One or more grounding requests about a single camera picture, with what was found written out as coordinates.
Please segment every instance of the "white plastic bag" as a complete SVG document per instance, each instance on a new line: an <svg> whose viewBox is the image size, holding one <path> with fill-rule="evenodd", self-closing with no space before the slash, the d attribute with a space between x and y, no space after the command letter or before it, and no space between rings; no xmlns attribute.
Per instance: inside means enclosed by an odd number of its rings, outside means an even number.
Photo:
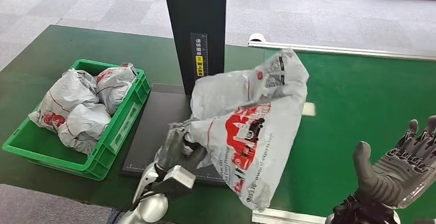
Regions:
<svg viewBox="0 0 436 224"><path fill-rule="evenodd" d="M131 63L110 67L97 76L97 94L113 115L138 74Z"/></svg>
<svg viewBox="0 0 436 224"><path fill-rule="evenodd" d="M197 80L186 139L204 146L241 202L252 210L270 204L297 133L308 73L291 49L253 70Z"/></svg>
<svg viewBox="0 0 436 224"><path fill-rule="evenodd" d="M37 126L57 132L70 112L81 103L97 103L96 82L85 71L70 69L45 94L29 119Z"/></svg>
<svg viewBox="0 0 436 224"><path fill-rule="evenodd" d="M66 147L90 155L111 121L103 104L79 104L59 126L59 138Z"/></svg>
<svg viewBox="0 0 436 224"><path fill-rule="evenodd" d="M192 92L192 117L207 119L273 98L298 95L306 98L308 73L291 48L251 70L231 71L200 78Z"/></svg>

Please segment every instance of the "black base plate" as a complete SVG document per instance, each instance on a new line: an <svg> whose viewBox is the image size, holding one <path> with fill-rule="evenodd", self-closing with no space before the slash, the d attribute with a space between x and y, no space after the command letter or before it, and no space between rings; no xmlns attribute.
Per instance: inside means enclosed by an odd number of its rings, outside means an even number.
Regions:
<svg viewBox="0 0 436 224"><path fill-rule="evenodd" d="M182 86L153 84L121 174L141 177L167 138L169 124L191 116L190 100ZM198 183L225 185L213 165L195 174Z"/></svg>

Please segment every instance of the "label sticker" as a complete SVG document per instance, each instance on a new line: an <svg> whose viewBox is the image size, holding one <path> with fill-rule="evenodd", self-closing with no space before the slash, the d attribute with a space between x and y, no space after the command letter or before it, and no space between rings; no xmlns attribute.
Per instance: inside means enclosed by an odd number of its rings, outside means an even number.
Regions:
<svg viewBox="0 0 436 224"><path fill-rule="evenodd" d="M197 65L197 76L204 76L203 56L195 56L195 63Z"/></svg>
<svg viewBox="0 0 436 224"><path fill-rule="evenodd" d="M208 61L207 61L207 34L191 33L192 55L195 60L196 76L207 76Z"/></svg>

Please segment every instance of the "gray carpet floor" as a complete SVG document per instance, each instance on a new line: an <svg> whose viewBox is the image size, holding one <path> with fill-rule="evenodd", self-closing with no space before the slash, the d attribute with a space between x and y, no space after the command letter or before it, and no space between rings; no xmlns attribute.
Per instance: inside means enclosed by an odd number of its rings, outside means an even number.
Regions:
<svg viewBox="0 0 436 224"><path fill-rule="evenodd" d="M172 37L165 0L0 0L0 70L51 24ZM245 46L254 32L272 42L436 55L436 1L228 0L226 43ZM106 223L111 212L8 185L0 199L0 223Z"/></svg>

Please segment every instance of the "green plastic crate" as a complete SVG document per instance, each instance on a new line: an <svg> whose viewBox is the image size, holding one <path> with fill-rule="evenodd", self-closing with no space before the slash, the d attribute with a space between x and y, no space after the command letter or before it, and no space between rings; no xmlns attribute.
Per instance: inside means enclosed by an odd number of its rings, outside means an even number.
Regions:
<svg viewBox="0 0 436 224"><path fill-rule="evenodd" d="M80 59L74 62L72 67L96 76L106 68L117 65ZM26 118L6 140L3 150L26 157L39 165L93 180L104 179L150 91L144 71L136 71L138 76L135 82L89 157L65 147L57 134L37 127L29 118Z"/></svg>

